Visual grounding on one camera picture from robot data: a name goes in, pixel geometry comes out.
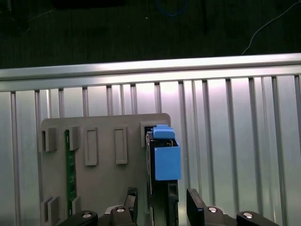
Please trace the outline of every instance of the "green circuit board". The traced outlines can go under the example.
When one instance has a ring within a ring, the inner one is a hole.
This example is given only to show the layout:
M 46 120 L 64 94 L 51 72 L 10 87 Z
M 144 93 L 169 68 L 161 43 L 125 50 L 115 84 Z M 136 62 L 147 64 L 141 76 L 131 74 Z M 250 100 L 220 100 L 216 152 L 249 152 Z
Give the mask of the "green circuit board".
M 76 198 L 76 170 L 75 152 L 70 150 L 70 132 L 65 133 L 65 152 L 66 152 L 66 184 L 67 184 L 67 208 L 68 217 L 73 215 L 72 201 Z

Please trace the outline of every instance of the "metal screw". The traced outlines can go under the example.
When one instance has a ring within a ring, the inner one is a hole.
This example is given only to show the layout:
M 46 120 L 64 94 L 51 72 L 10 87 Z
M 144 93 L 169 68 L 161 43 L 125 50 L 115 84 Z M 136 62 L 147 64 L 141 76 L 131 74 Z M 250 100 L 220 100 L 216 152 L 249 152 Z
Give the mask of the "metal screw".
M 117 212 L 122 213 L 125 209 L 124 208 L 119 208 L 117 209 Z
M 253 215 L 251 213 L 244 213 L 244 217 L 251 219 Z
M 85 213 L 84 215 L 83 215 L 83 218 L 89 218 L 89 217 L 91 217 L 92 215 L 90 214 L 90 213 Z
M 214 207 L 210 207 L 208 210 L 209 210 L 210 212 L 212 212 L 212 213 L 216 213 L 216 212 L 217 212 L 217 209 L 214 208 Z

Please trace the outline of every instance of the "dark floor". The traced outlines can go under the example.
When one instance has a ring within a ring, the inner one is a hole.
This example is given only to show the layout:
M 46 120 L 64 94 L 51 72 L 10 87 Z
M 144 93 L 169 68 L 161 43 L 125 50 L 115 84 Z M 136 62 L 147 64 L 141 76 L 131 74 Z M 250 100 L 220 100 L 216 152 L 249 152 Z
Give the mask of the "dark floor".
M 158 0 L 176 10 L 183 0 Z M 297 0 L 187 0 L 177 17 L 154 0 L 127 0 L 117 8 L 52 12 L 29 22 L 27 32 L 0 37 L 0 68 L 240 55 L 252 34 Z M 14 0 L 30 20 L 52 9 L 49 0 Z M 301 52 L 301 4 L 262 30 L 246 53 Z

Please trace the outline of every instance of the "gray plastic holder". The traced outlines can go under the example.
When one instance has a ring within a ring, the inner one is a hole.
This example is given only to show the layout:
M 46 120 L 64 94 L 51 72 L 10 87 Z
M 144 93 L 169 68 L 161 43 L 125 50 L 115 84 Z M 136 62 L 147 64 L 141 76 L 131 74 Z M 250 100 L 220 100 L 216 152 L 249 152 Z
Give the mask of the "gray plastic holder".
M 66 150 L 70 133 L 75 152 L 77 198 L 73 212 L 123 204 L 128 187 L 138 188 L 138 225 L 148 226 L 145 128 L 170 126 L 167 114 L 141 114 L 45 119 L 39 137 L 41 226 L 57 226 L 67 218 Z

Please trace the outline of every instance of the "blue plastic clip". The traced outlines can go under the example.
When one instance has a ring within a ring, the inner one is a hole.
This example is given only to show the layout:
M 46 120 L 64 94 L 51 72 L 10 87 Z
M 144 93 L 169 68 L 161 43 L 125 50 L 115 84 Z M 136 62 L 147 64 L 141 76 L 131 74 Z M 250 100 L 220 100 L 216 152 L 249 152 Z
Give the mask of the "blue plastic clip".
M 174 129 L 167 125 L 157 125 L 153 128 L 155 139 L 175 140 Z M 155 179 L 156 180 L 180 180 L 181 179 L 181 148 L 155 147 Z
M 157 125 L 153 129 L 155 139 L 175 139 L 174 129 L 168 125 Z

